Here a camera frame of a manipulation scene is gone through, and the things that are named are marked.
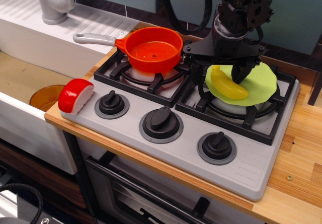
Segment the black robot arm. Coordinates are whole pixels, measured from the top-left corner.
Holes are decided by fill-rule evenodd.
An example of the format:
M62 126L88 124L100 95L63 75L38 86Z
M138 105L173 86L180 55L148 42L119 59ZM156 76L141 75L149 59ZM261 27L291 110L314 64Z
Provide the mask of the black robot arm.
M185 45L183 52L199 65L232 65L232 80L239 84L259 65L266 48L261 25L274 14L272 0L222 0L216 8L211 32L201 41Z

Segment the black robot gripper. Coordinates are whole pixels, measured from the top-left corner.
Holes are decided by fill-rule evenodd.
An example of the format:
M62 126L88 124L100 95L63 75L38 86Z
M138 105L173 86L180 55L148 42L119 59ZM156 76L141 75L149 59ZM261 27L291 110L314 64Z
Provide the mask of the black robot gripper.
M259 42L255 43L247 38L248 34L247 27L242 26L233 32L219 15L215 16L208 36L183 47L183 52L197 61L191 65L192 82L200 84L204 71L201 64L232 64L232 80L240 84L266 52L266 48Z

